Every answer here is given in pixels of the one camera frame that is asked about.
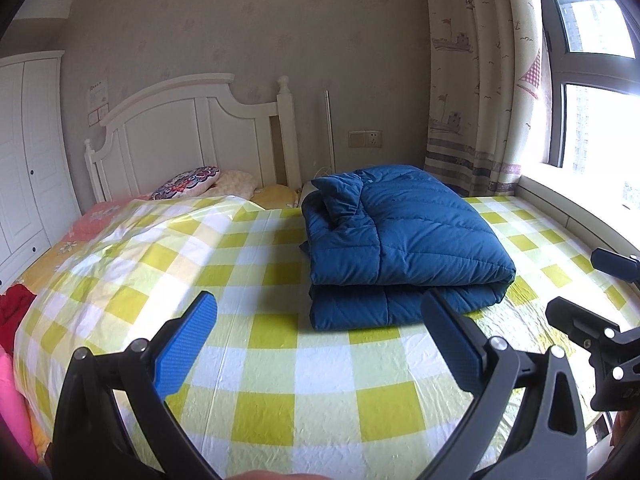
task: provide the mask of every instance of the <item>silver screw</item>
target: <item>silver screw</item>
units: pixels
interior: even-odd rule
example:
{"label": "silver screw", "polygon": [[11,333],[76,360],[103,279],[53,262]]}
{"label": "silver screw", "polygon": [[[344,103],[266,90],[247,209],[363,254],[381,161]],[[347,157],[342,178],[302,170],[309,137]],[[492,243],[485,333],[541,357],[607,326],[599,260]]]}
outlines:
{"label": "silver screw", "polygon": [[144,339],[143,337],[141,337],[140,339],[135,339],[132,343],[131,343],[131,349],[134,352],[143,352],[146,350],[146,346],[149,344],[149,341],[147,339]]}
{"label": "silver screw", "polygon": [[492,337],[491,339],[489,339],[489,343],[491,344],[492,348],[496,350],[506,350],[508,346],[507,342],[500,336]]}
{"label": "silver screw", "polygon": [[74,359],[78,359],[79,361],[81,361],[88,355],[89,355],[88,349],[85,348],[84,346],[81,346],[80,348],[77,348],[76,351],[74,352]]}
{"label": "silver screw", "polygon": [[562,359],[564,357],[564,349],[558,345],[553,345],[551,347],[551,353],[558,359]]}

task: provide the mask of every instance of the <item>checkered tablecloth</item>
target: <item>checkered tablecloth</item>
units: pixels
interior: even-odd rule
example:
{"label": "checkered tablecloth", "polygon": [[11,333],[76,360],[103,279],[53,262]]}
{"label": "checkered tablecloth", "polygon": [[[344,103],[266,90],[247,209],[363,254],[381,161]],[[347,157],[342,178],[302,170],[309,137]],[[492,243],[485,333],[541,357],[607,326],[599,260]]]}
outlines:
{"label": "checkered tablecloth", "polygon": [[[517,198],[468,199],[518,269],[507,298],[471,314],[517,349],[568,350],[586,409],[588,354],[548,327],[558,295],[624,329],[638,324],[626,285],[593,270],[588,250]],[[237,198],[137,203],[57,271],[18,330],[15,371],[50,436],[73,350],[122,350],[151,338],[200,290],[218,322],[178,394],[167,399],[222,476],[248,469],[336,479],[413,479],[468,407],[423,326],[316,333],[308,321],[308,262],[300,209],[265,211]],[[514,421],[514,395],[485,462]],[[118,396],[141,457],[157,465],[126,396]]]}

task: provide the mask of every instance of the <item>sailboat print curtain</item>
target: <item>sailboat print curtain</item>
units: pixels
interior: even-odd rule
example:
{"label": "sailboat print curtain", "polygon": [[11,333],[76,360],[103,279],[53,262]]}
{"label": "sailboat print curtain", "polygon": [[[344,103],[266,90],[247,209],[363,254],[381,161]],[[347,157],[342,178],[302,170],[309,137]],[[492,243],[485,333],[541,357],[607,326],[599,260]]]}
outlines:
{"label": "sailboat print curtain", "polygon": [[513,194],[530,131],[546,127],[540,0],[428,0],[424,169],[462,196]]}

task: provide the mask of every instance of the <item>wall outlet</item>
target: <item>wall outlet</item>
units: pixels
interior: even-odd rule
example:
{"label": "wall outlet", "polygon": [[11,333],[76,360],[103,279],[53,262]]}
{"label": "wall outlet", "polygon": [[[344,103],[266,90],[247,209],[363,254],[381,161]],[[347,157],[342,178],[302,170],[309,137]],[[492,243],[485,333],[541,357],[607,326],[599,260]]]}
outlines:
{"label": "wall outlet", "polygon": [[382,148],[381,130],[353,130],[349,132],[350,148]]}
{"label": "wall outlet", "polygon": [[382,131],[367,130],[364,133],[364,145],[368,148],[382,148]]}

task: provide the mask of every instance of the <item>folded blue quilt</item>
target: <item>folded blue quilt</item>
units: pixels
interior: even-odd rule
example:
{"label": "folded blue quilt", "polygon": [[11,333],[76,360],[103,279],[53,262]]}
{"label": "folded blue quilt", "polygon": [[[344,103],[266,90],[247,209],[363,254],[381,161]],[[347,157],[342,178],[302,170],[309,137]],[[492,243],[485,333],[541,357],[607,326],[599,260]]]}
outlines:
{"label": "folded blue quilt", "polygon": [[[320,330],[354,328],[336,321],[342,314],[372,326],[373,317],[356,315],[357,304],[358,312],[369,305],[380,324],[418,321],[420,295],[433,286],[453,287],[461,298],[457,310],[470,312],[501,301],[514,280],[511,258],[482,217],[424,171],[379,166],[312,183],[319,191],[302,205],[304,250],[311,262],[312,321]],[[373,288],[348,288],[355,285]],[[390,287],[398,285],[413,288]],[[400,303],[415,305],[410,320],[396,315]]]}

